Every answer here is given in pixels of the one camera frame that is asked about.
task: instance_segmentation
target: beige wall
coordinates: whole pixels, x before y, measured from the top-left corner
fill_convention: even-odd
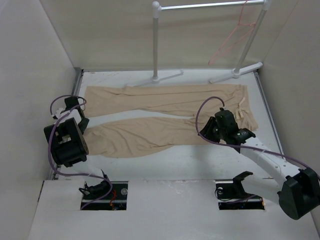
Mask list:
[[[320,173],[320,1],[299,0],[261,69],[284,151]],[[318,232],[320,207],[313,212]]]
[[[275,0],[245,64],[262,61],[298,0]],[[41,0],[73,65],[85,69],[152,67],[153,0]],[[162,6],[223,0],[159,0]],[[244,22],[254,22],[261,6],[248,6]],[[202,8],[160,13],[161,67],[206,68],[237,25],[241,7]],[[242,29],[235,37],[242,36]],[[246,41],[212,67],[234,67]]]
[[[48,177],[43,128],[74,68],[39,0],[0,0],[0,239],[26,240]]]

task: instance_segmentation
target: robotic arm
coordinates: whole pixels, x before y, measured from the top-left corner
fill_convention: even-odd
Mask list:
[[[280,205],[292,219],[298,220],[320,205],[318,175],[311,168],[304,170],[275,156],[256,135],[246,128],[239,129],[234,115],[223,108],[211,117],[200,136],[212,143],[224,140],[240,154],[248,157],[274,179],[263,179],[252,172],[240,174],[237,184],[246,193],[257,194]]]

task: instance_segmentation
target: vertical pole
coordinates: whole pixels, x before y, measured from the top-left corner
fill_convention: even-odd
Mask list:
[[[159,2],[154,1],[152,3],[153,8],[153,80],[157,80],[158,77],[158,31],[159,31],[159,11],[161,6]]]
[[[252,43],[253,43],[256,35],[257,35],[257,32],[258,32],[258,30],[259,30],[259,28],[261,26],[261,23],[262,23],[265,15],[266,15],[266,13],[267,13],[267,10],[265,10],[265,9],[261,10],[260,15],[259,15],[259,17],[258,17],[258,19],[257,19],[257,21],[255,23],[254,29],[253,29],[253,31],[252,31],[249,39],[248,39],[248,42],[246,43],[246,45],[244,47],[244,50],[243,50],[243,52],[241,54],[241,57],[240,57],[237,65],[236,65],[235,69],[233,70],[234,74],[238,75],[240,73],[240,68],[241,68],[242,64],[244,63],[244,61],[246,59],[246,56],[247,56],[247,54],[248,54],[248,52],[250,50],[250,47],[251,47],[251,45],[252,45]]]

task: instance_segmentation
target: tan fabric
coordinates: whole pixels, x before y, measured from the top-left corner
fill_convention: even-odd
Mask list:
[[[203,101],[221,97],[235,115],[240,128],[258,128],[249,106],[247,86],[233,84],[186,85],[171,87],[96,87],[88,86],[85,114],[108,115],[134,109],[156,111],[191,119],[142,117],[108,122],[88,128],[84,139],[90,155],[132,158],[154,154],[175,145],[202,145],[197,136],[195,116]],[[199,129],[219,111],[219,100],[209,101],[199,118]]]

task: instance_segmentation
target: white floor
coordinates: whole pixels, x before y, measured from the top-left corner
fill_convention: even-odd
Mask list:
[[[163,71],[160,74],[176,74]],[[157,86],[206,84],[222,70],[185,70],[184,75]],[[86,86],[124,87],[147,79],[151,71],[86,72]],[[274,132],[253,73],[225,83],[248,86],[251,110],[259,124],[258,137],[279,151]],[[120,119],[164,114],[128,111],[90,119],[89,127]],[[129,181],[126,211],[80,211],[84,180],[46,181],[29,240],[316,240],[311,214],[299,221],[287,217],[268,200],[265,210],[219,210],[212,179],[231,179],[243,171],[268,177],[255,163],[235,150],[215,145],[175,146],[136,158],[91,156],[112,181]],[[71,172],[72,168],[62,168]]]
[[[178,72],[177,70],[160,71],[159,76],[170,76]],[[209,78],[223,72],[224,70],[186,69],[183,76],[164,80],[152,86],[207,84]],[[84,96],[88,85],[122,88],[126,84],[149,79],[151,76],[152,71],[85,72],[79,96]],[[274,151],[279,151],[254,74],[248,73],[239,79],[230,79],[224,83],[248,86],[251,110],[259,125],[255,133],[265,145]],[[133,110],[92,117],[88,127],[121,119],[159,116],[178,118],[157,112]],[[107,173],[112,181],[230,179],[244,171],[269,177],[260,167],[234,149],[215,145],[174,146],[153,155],[135,158],[116,159],[101,155],[89,158],[96,167]],[[72,168],[63,167],[62,171],[73,173]]]

